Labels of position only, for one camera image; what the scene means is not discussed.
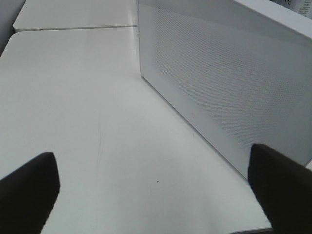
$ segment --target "perforated metal panel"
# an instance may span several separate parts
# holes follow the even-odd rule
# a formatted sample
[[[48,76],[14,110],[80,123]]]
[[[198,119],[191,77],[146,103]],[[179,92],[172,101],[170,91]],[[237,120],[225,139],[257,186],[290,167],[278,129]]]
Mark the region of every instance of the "perforated metal panel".
[[[311,40],[231,0],[139,0],[142,75],[244,176],[265,143],[306,164]]]

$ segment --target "white desk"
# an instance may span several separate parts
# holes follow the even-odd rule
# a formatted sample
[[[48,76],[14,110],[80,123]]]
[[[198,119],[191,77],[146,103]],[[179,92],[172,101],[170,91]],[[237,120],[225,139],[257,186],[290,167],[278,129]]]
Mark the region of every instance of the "white desk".
[[[136,0],[27,0],[14,28],[19,31],[136,25]]]
[[[0,177],[55,153],[43,234],[270,226],[248,183],[141,78],[134,28],[21,32],[0,58]]]

